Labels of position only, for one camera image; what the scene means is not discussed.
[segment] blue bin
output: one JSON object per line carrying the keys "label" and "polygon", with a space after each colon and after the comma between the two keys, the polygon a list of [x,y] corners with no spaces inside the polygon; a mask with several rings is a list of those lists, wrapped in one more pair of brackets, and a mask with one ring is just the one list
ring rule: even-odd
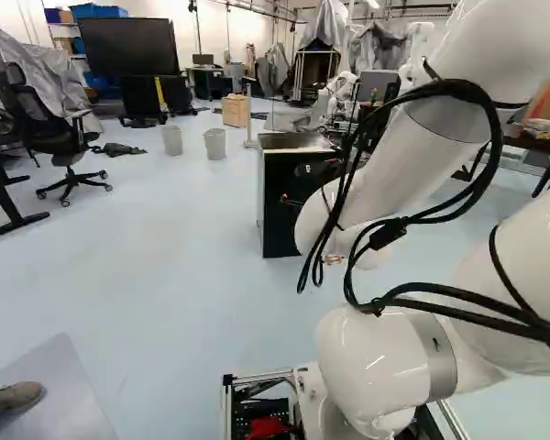
{"label": "blue bin", "polygon": [[60,23],[61,17],[59,15],[59,9],[56,7],[46,7],[45,18],[47,19],[47,23]]}
{"label": "blue bin", "polygon": [[119,6],[97,6],[95,13],[98,18],[128,17],[128,11]]}
{"label": "blue bin", "polygon": [[75,53],[79,55],[85,54],[85,45],[83,44],[83,40],[81,38],[75,37],[71,44],[73,45],[73,50]]}
{"label": "blue bin", "polygon": [[98,5],[95,3],[86,3],[85,5],[73,5],[70,6],[70,10],[73,13],[75,21],[78,18],[96,18]]}
{"label": "blue bin", "polygon": [[104,90],[110,86],[110,83],[105,76],[98,76],[94,75],[90,71],[85,71],[83,73],[83,77],[85,78],[85,81],[88,83],[88,85],[95,90]]}

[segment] cable bundle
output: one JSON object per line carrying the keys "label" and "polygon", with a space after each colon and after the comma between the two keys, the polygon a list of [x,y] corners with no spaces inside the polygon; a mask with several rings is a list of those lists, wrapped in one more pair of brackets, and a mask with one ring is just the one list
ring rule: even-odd
{"label": "cable bundle", "polygon": [[[386,103],[362,121],[362,123],[358,126],[358,129],[352,135],[350,135],[349,131],[348,135],[344,139],[342,146],[344,152],[343,167],[338,182],[338,195],[333,207],[330,209],[330,215],[328,216],[322,231],[320,231],[318,238],[316,238],[312,249],[307,255],[297,284],[298,293],[303,292],[305,289],[310,274],[312,275],[312,282],[315,286],[319,287],[322,285],[324,280],[323,253],[325,250],[325,245],[332,235],[334,228],[338,225],[338,219],[340,218],[348,192],[350,191],[350,185],[352,184],[355,173],[357,172],[358,163],[363,155],[363,151],[371,141],[369,133],[374,133],[377,131],[376,129],[378,128],[377,125],[380,123],[379,121],[387,120],[383,116],[388,116],[393,107],[433,96],[451,96],[460,101],[480,105],[483,108],[485,114],[487,115],[487,119],[489,120],[489,127],[491,131],[491,148],[487,165],[480,175],[467,186],[467,188],[451,199],[410,217],[381,220],[367,226],[358,235],[357,240],[352,247],[348,267],[352,269],[356,263],[356,260],[360,258],[369,248],[363,247],[357,253],[358,245],[371,231],[378,229],[378,231],[375,231],[369,239],[370,248],[379,250],[395,239],[402,237],[405,234],[405,230],[408,225],[438,224],[460,217],[472,206],[474,206],[483,193],[487,190],[499,167],[501,152],[503,150],[503,134],[501,131],[501,124],[498,118],[497,109],[495,108],[495,105],[491,101],[489,95],[482,88],[473,82],[466,80],[437,79],[429,82],[428,84],[412,89],[408,93],[405,93],[393,101]],[[350,160],[353,145],[356,145],[357,149],[354,158]],[[451,213],[434,216],[456,204],[460,205]],[[350,277],[348,277],[348,287],[349,293],[347,298],[354,298],[354,294],[351,292],[352,287]]]}
{"label": "cable bundle", "polygon": [[[357,264],[358,259],[360,259],[365,252],[370,249],[378,251],[400,237],[403,237],[407,233],[407,226],[409,225],[435,225],[459,218],[474,206],[485,191],[487,191],[499,167],[503,149],[503,134],[497,109],[489,95],[472,82],[466,80],[442,80],[438,78],[437,75],[434,76],[436,79],[433,82],[411,90],[369,115],[359,125],[353,135],[350,135],[350,130],[348,130],[348,135],[345,137],[343,145],[344,157],[343,167],[338,182],[338,196],[334,206],[329,210],[328,219],[303,265],[297,285],[297,291],[298,293],[303,291],[310,272],[314,285],[320,286],[323,282],[324,265],[322,255],[325,250],[325,244],[335,227],[342,229],[342,226],[338,224],[338,219],[340,218],[340,214],[350,190],[350,185],[358,169],[358,163],[364,149],[369,144],[370,137],[368,133],[374,132],[374,129],[377,128],[376,125],[379,123],[378,121],[383,120],[381,116],[387,116],[388,114],[386,112],[389,112],[396,105],[401,105],[417,99],[429,98],[431,96],[451,96],[461,101],[480,105],[485,111],[491,131],[491,148],[487,165],[467,188],[445,202],[421,211],[418,214],[382,219],[365,227],[358,234],[348,256],[346,274],[344,277],[344,294],[346,300],[351,306],[363,314],[375,314],[376,316],[380,316],[385,307],[389,305],[399,306],[432,314],[441,314],[475,325],[498,330],[503,333],[539,341],[550,347],[550,322],[540,317],[525,301],[521,294],[513,287],[512,282],[501,265],[495,246],[497,227],[492,230],[489,238],[489,252],[493,266],[501,282],[505,285],[511,297],[519,304],[519,307],[510,306],[505,302],[494,300],[473,291],[466,291],[455,287],[427,282],[410,282],[402,284],[391,289],[384,296],[375,298],[367,303],[359,303],[355,296],[352,285],[352,270]],[[355,144],[357,144],[357,151],[354,158],[350,160],[352,146]],[[458,207],[450,213],[438,215],[438,213],[452,208],[455,205],[458,205]],[[367,235],[368,243],[357,251],[360,243]],[[430,292],[441,296],[456,298],[507,316],[511,318],[511,321],[448,307],[442,304],[402,298],[401,295],[406,292]]]}

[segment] light blue floor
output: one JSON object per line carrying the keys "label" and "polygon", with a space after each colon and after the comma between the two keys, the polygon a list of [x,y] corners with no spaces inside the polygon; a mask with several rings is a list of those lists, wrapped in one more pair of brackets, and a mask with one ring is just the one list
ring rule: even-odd
{"label": "light blue floor", "polygon": [[[269,108],[253,102],[253,111]],[[222,127],[221,116],[170,122],[183,133],[180,158],[164,155],[158,127],[104,121],[98,144],[149,154],[87,154],[76,170],[106,168],[115,190],[81,188],[69,208],[34,195],[61,169],[47,156],[40,169],[24,161],[10,173],[29,173],[31,182],[10,193],[25,213],[52,216],[0,238],[0,368],[66,332],[122,440],[218,438],[221,375],[314,359],[318,320],[343,302],[342,268],[298,296],[303,259],[260,257],[257,152],[242,148],[246,130],[227,127],[227,159],[209,162],[202,133]],[[259,131],[262,121],[253,122]],[[444,281],[471,245],[530,200],[535,183],[501,170],[464,218],[412,228],[389,264],[359,272],[357,292],[364,300],[406,281]],[[431,203],[459,188],[449,182]],[[454,405],[474,439],[550,438],[550,379],[512,381]],[[504,429],[512,433],[500,437]]]}

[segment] television screen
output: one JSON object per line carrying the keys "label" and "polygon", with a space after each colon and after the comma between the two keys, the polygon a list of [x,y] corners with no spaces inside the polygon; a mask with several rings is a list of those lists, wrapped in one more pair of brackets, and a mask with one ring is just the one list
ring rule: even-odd
{"label": "television screen", "polygon": [[167,18],[80,18],[78,25],[95,74],[179,74],[173,24]]}

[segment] office chair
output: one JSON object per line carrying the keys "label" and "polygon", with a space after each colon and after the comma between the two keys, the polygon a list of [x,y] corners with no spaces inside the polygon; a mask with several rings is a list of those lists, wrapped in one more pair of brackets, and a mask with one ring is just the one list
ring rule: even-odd
{"label": "office chair", "polygon": [[68,115],[71,119],[70,126],[64,117],[55,116],[43,104],[37,91],[27,85],[25,73],[18,64],[8,63],[6,72],[8,73],[8,81],[12,90],[16,93],[19,103],[17,107],[18,118],[21,121],[21,129],[27,145],[35,151],[52,155],[51,163],[53,166],[66,167],[67,169],[64,179],[36,190],[37,197],[45,199],[47,192],[64,186],[65,191],[59,200],[61,206],[67,207],[71,204],[68,196],[72,189],[80,184],[102,186],[107,191],[112,191],[112,185],[90,180],[93,177],[106,179],[108,174],[105,170],[76,174],[72,169],[72,165],[78,162],[89,149],[83,139],[82,118],[92,110],[80,110]]}
{"label": "office chair", "polygon": [[23,147],[27,151],[29,157],[33,159],[37,168],[40,168],[39,161],[35,157],[32,149],[30,149],[28,145],[25,145],[17,121],[12,116],[12,109],[17,105],[17,96],[10,88],[10,83],[8,82],[7,73],[5,71],[0,71],[0,101],[2,101],[2,105],[4,106],[4,110],[0,109],[0,116],[2,117],[2,123],[0,124],[0,147],[22,141]]}

